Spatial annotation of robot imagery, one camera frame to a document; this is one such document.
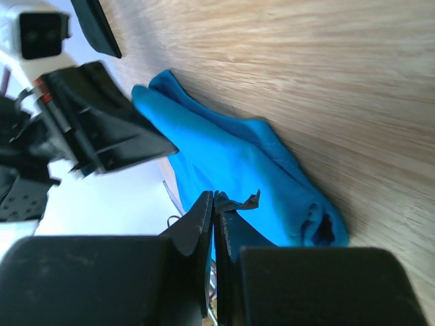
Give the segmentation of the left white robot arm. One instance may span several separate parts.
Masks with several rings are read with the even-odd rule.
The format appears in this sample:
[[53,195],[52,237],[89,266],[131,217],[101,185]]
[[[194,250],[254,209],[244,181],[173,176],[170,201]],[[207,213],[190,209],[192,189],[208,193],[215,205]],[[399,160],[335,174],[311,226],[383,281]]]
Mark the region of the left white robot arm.
[[34,235],[49,190],[48,166],[66,160],[81,177],[118,172],[177,153],[123,95],[103,63],[44,73],[16,99],[1,97],[1,227]]

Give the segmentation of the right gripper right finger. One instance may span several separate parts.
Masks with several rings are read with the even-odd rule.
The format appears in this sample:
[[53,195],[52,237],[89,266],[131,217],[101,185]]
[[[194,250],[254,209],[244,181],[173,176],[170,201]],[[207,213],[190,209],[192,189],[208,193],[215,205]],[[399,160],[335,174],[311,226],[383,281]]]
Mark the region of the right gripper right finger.
[[277,247],[214,196],[220,325],[426,325],[402,264],[373,247]]

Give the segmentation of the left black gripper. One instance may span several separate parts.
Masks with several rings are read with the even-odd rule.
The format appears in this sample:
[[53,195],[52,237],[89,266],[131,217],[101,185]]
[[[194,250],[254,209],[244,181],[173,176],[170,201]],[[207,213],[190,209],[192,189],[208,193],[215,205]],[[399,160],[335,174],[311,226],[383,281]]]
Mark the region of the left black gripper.
[[112,173],[179,151],[125,97],[102,62],[84,64],[80,72],[96,96],[96,103],[81,116],[90,127],[88,135],[78,119],[80,106],[58,73],[34,80],[42,118],[74,172],[82,177],[100,173],[103,163],[103,172]]

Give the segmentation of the blue t shirt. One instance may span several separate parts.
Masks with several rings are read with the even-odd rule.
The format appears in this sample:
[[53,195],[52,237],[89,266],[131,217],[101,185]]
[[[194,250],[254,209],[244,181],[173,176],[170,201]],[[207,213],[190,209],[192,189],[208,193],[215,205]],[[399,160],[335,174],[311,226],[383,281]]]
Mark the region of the blue t shirt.
[[243,218],[280,247],[345,247],[349,233],[334,205],[261,119],[215,112],[193,99],[170,71],[132,89],[132,102],[177,148],[169,157],[181,204],[204,191],[243,202],[259,194]]

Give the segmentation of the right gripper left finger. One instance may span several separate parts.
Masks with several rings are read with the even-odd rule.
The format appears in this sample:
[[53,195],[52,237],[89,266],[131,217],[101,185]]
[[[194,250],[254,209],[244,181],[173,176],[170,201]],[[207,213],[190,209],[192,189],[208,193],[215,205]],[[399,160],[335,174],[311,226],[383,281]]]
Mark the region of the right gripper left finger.
[[213,193],[158,236],[34,236],[1,262],[2,325],[200,325]]

